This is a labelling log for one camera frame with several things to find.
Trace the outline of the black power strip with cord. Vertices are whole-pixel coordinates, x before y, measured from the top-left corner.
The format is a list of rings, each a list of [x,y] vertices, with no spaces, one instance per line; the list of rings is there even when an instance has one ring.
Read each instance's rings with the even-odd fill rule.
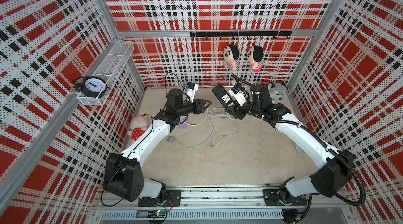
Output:
[[[225,111],[226,108],[229,108],[231,105],[235,104],[233,102],[233,99],[229,95],[229,93],[225,90],[225,88],[222,85],[217,85],[216,87],[214,87],[212,89],[212,92],[215,95],[215,97],[218,99],[219,103],[222,105],[221,108],[219,108],[219,107],[209,108],[206,111],[206,118],[212,129],[212,134],[209,137],[209,140],[210,140],[209,147],[217,147],[224,140],[224,138],[230,137],[230,136],[236,136],[239,133],[239,126],[238,126],[237,122],[235,121],[235,118],[233,116],[231,116],[228,112]],[[218,120],[229,119],[234,123],[234,125],[236,127],[236,131],[234,133],[221,135],[221,139],[216,144],[214,144],[214,139],[216,137],[216,131],[213,126],[214,119],[218,119]]]

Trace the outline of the purple power strip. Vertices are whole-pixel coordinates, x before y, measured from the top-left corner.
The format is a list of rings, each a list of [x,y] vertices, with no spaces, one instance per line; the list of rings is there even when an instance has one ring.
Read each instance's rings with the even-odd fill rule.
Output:
[[[188,121],[188,115],[187,116],[181,116],[179,120],[178,127],[181,129],[187,128],[187,121]]]

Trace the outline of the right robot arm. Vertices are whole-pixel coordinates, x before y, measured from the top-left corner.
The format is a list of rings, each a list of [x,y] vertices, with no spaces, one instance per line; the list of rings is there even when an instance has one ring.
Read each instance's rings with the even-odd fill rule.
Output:
[[[290,178],[279,187],[283,204],[303,195],[337,197],[341,201],[361,206],[366,201],[363,182],[354,171],[354,155],[348,150],[339,150],[315,135],[281,103],[274,102],[267,87],[251,87],[249,94],[239,85],[229,91],[221,85],[213,92],[225,111],[235,119],[251,115],[269,123],[273,128],[291,139],[315,163],[318,171],[311,175]]]

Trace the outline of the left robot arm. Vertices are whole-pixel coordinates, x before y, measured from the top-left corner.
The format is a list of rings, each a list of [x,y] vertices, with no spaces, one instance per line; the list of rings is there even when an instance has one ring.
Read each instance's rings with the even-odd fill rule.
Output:
[[[184,102],[183,91],[171,89],[163,109],[152,118],[151,126],[139,139],[121,153],[108,156],[103,190],[129,202],[142,198],[151,205],[164,204],[168,199],[166,185],[145,179],[142,167],[154,148],[179,124],[182,116],[202,114],[211,104],[204,99]]]

